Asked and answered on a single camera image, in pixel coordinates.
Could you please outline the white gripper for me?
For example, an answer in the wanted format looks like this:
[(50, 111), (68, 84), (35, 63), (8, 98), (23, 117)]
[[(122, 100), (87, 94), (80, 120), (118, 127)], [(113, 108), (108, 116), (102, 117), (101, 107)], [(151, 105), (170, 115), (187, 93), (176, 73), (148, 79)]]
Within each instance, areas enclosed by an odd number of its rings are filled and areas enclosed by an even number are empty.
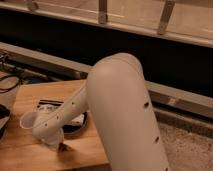
[(41, 141), (48, 146), (57, 147), (64, 141), (64, 132), (62, 129), (59, 129), (55, 133), (42, 138)]

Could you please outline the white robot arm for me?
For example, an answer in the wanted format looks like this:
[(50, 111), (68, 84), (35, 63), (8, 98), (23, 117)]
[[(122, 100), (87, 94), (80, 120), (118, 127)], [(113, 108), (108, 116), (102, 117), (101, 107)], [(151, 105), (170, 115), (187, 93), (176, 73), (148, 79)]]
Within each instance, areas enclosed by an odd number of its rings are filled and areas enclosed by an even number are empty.
[(58, 109), (36, 118), (33, 135), (57, 143), (62, 127), (92, 114), (112, 171), (171, 171), (140, 62), (127, 53), (98, 61)]

